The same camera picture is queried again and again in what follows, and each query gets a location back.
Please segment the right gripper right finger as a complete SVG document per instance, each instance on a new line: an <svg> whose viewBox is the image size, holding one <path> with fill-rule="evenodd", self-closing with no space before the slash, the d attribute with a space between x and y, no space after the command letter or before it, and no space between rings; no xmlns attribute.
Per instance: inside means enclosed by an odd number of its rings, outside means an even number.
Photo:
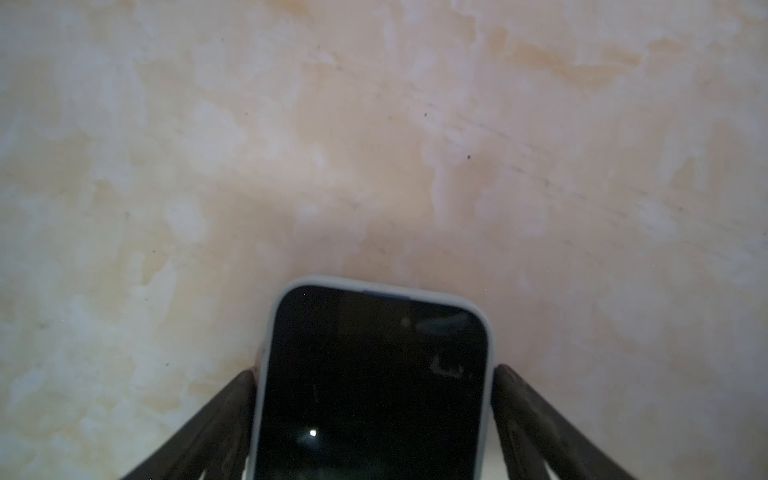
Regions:
<svg viewBox="0 0 768 480"><path fill-rule="evenodd" d="M510 479L630 479L511 367L493 372L491 407Z"/></svg>

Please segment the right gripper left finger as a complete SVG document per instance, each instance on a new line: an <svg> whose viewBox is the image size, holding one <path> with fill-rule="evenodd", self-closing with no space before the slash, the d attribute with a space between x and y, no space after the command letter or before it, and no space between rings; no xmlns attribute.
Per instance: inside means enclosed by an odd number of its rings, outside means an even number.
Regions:
<svg viewBox="0 0 768 480"><path fill-rule="evenodd" d="M240 479L257 397L253 370L239 373L127 479Z"/></svg>

